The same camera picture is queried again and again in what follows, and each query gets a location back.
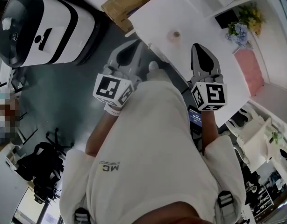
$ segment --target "gray floor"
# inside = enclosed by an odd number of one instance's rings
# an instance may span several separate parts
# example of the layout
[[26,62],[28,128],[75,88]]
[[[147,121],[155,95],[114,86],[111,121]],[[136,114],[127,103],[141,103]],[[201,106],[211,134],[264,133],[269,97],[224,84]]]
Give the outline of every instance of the gray floor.
[[[36,128],[38,131],[19,151],[20,154],[32,153],[35,145],[45,141],[46,132],[53,132],[56,127],[60,130],[62,145],[74,142],[75,148],[85,148],[89,135],[103,114],[104,105],[92,96],[96,76],[102,72],[111,51],[132,39],[136,36],[125,38],[123,32],[111,23],[99,47],[85,64],[28,67],[28,87],[21,96],[22,109],[27,110],[28,115],[21,121],[20,128],[25,136]],[[148,64],[152,60],[159,62],[180,91],[186,88],[173,68],[162,63],[147,47],[141,61],[143,79],[146,79]],[[190,93],[187,94],[185,100],[193,103]]]

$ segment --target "logo on shirt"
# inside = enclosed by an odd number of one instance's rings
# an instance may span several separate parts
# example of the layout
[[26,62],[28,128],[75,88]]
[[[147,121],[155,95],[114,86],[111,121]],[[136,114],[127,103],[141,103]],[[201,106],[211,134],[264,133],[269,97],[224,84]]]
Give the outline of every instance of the logo on shirt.
[[104,172],[114,172],[119,170],[120,163],[119,162],[99,162],[99,166],[101,166]]

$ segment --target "white strap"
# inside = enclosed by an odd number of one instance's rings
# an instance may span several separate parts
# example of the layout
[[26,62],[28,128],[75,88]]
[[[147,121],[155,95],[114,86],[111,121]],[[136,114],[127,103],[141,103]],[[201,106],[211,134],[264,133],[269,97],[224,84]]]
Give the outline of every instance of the white strap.
[[113,116],[119,116],[121,113],[121,111],[117,111],[117,110],[111,108],[109,105],[105,105],[104,110]]

